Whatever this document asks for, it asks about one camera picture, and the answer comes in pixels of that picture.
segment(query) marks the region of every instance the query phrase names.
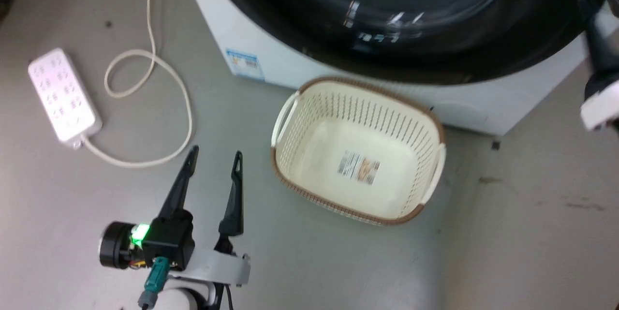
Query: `laundry basket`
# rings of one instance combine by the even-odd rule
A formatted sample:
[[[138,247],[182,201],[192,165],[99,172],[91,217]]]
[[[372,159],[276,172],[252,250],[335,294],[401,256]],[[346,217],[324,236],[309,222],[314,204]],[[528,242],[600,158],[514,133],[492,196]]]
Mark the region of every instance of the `laundry basket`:
[[[277,177],[332,211],[372,224],[415,217],[445,163],[429,110],[343,78],[319,78],[286,101],[271,138]]]

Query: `floor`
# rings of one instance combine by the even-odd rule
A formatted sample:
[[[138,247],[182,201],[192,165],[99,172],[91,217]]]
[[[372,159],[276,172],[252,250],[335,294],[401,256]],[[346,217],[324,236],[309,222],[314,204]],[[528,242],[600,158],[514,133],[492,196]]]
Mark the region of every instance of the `floor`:
[[[281,186],[265,145],[267,124],[290,91],[233,79],[195,4],[154,6],[162,9],[154,17],[162,56],[201,96],[194,103],[203,175],[192,185],[210,197],[188,204],[206,207],[208,215],[195,219],[207,242],[215,236],[204,227],[220,219],[209,210],[226,202],[228,162],[236,149],[245,152],[250,223],[235,246],[252,256],[252,276],[248,287],[233,290],[235,308],[613,310],[619,303],[619,139],[581,126],[586,65],[500,140],[447,130],[442,187],[451,188],[451,200],[436,195],[419,219],[385,231]],[[145,10],[144,0],[16,0],[0,26],[0,257],[8,261],[0,298],[9,308],[134,306],[144,278],[98,265],[99,231],[112,219],[150,218],[160,204],[150,199],[167,191],[178,162],[128,172],[65,149],[25,67],[37,54],[66,48],[106,120],[95,140],[116,154],[165,154],[186,127],[169,78],[159,72],[135,99],[121,101],[101,86],[115,54],[148,47]],[[122,69],[119,80],[141,76],[144,67],[138,61]],[[428,235],[441,248],[422,249],[420,241],[434,241]],[[425,299],[439,294],[441,302]]]

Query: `white washing machine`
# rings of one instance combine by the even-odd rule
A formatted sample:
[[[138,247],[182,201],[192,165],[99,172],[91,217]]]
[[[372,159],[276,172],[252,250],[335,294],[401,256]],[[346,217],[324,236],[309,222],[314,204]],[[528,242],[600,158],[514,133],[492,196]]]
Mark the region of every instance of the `white washing machine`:
[[[361,79],[487,134],[506,134],[586,58],[575,0],[196,1],[233,74],[291,88]],[[619,27],[605,11],[599,24]]]

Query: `power socket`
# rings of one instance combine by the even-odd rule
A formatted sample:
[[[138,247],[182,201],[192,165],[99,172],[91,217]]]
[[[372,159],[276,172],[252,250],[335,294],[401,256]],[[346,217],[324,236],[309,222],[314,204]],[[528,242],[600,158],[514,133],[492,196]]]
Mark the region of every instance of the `power socket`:
[[[35,59],[28,74],[60,142],[78,149],[83,136],[101,130],[101,117],[64,50],[55,48]]]

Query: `teal cable plug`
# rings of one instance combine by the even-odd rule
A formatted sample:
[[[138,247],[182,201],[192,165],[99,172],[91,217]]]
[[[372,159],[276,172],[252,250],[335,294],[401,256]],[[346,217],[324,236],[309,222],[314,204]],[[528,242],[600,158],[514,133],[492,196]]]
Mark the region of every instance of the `teal cable plug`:
[[[137,301],[140,308],[148,310],[155,307],[157,294],[163,290],[169,272],[170,261],[166,257],[157,257],[153,262],[153,268],[150,269],[146,283],[144,283],[144,291]]]

